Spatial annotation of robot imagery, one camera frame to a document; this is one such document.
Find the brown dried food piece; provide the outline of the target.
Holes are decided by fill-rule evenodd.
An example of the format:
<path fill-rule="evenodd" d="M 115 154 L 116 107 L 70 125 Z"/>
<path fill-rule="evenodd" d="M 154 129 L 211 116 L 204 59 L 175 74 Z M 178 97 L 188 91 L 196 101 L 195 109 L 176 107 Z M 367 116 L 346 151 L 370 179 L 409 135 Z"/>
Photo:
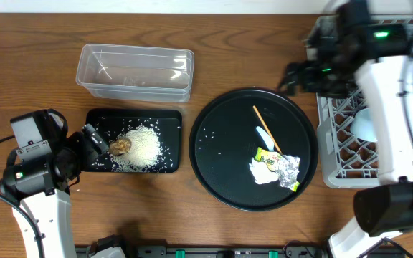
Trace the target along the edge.
<path fill-rule="evenodd" d="M 119 138 L 113 141 L 109 146 L 109 153 L 113 156 L 121 156 L 129 153 L 132 146 L 132 142 L 127 137 Z"/>

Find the light blue spoon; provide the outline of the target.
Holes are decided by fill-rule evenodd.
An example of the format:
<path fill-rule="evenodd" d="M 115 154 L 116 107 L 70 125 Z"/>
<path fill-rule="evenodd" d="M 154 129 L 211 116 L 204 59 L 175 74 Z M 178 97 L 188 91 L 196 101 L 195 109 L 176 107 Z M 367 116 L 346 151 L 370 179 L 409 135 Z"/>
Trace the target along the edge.
<path fill-rule="evenodd" d="M 261 139 L 263 140 L 264 144 L 266 145 L 269 151 L 275 150 L 275 144 L 270 137 L 270 135 L 266 132 L 265 129 L 261 128 L 260 126 L 256 127 L 257 133 L 260 135 Z"/>

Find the wooden chopstick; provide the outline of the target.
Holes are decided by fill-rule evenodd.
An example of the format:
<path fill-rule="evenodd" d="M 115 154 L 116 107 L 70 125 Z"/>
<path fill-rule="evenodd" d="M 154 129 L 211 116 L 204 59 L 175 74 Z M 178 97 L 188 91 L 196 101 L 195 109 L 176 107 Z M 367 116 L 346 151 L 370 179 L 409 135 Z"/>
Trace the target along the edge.
<path fill-rule="evenodd" d="M 272 140 L 272 142 L 274 143 L 274 147 L 277 149 L 279 154 L 282 154 L 282 151 L 280 149 L 280 146 L 277 144 L 276 140 L 274 139 L 272 133 L 270 132 L 270 129 L 268 128 L 266 122 L 264 121 L 263 117 L 261 116 L 259 110 L 257 109 L 256 105 L 252 106 L 256 115 L 258 116 L 260 122 L 262 123 L 262 126 L 264 127 L 266 133 L 269 135 L 270 139 Z"/>

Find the light blue bowl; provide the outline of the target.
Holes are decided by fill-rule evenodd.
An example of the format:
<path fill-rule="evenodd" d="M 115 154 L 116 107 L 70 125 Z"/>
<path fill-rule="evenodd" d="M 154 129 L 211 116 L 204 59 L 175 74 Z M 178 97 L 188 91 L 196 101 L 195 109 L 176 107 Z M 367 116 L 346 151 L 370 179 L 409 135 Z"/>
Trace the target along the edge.
<path fill-rule="evenodd" d="M 364 108 L 356 113 L 350 131 L 360 140 L 372 143 L 377 141 L 373 121 L 368 108 Z"/>

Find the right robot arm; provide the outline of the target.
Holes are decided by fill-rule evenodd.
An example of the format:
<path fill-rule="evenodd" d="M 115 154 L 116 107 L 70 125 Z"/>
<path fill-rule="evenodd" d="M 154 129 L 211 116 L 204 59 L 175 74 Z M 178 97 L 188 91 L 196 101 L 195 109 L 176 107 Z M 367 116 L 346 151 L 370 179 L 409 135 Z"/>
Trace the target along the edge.
<path fill-rule="evenodd" d="M 355 194 L 352 220 L 326 246 L 329 257 L 365 257 L 413 231 L 413 34 L 375 23 L 367 1 L 349 0 L 336 10 L 336 37 L 317 29 L 308 43 L 315 59 L 289 64 L 278 90 L 345 97 L 357 87 L 376 133 L 379 185 Z"/>

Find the yellow foil snack wrapper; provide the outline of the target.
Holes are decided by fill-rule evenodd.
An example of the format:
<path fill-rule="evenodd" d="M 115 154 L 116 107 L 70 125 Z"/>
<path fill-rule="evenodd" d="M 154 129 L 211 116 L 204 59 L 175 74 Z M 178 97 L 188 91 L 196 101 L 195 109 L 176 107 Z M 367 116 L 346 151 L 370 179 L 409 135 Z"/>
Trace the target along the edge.
<path fill-rule="evenodd" d="M 298 174 L 300 172 L 300 157 L 287 156 L 275 151 L 257 149 L 255 160 L 265 163 L 270 172 L 276 173 L 281 187 L 296 192 L 300 183 Z"/>

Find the white napkin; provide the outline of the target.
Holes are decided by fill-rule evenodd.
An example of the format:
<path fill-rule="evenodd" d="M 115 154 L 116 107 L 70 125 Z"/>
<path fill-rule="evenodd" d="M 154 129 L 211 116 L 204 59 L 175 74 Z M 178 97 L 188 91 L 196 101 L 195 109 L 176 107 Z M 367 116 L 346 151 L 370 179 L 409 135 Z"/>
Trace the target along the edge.
<path fill-rule="evenodd" d="M 252 158 L 249 168 L 254 177 L 255 183 L 258 185 L 272 183 L 279 179 L 276 172 L 271 171 L 264 162 L 256 161 Z"/>

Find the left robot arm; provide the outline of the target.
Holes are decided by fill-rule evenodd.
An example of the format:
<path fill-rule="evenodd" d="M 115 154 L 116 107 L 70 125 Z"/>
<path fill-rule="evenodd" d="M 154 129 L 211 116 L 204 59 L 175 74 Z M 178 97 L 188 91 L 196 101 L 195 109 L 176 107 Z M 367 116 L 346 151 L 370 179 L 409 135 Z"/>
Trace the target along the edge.
<path fill-rule="evenodd" d="M 76 257 L 70 187 L 109 144 L 90 124 L 70 135 L 65 117 L 53 109 L 10 123 L 18 146 L 7 158 L 0 190 L 14 203 L 27 256 Z"/>

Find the pile of white rice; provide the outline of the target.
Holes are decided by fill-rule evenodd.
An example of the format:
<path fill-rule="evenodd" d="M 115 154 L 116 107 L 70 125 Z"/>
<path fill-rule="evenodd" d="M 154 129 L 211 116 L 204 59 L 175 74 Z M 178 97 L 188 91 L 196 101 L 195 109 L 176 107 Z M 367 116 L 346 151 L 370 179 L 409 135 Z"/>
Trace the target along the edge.
<path fill-rule="evenodd" d="M 129 153 L 107 151 L 89 166 L 92 172 L 173 173 L 179 167 L 181 122 L 176 118 L 105 118 L 95 124 L 109 144 L 127 137 Z"/>

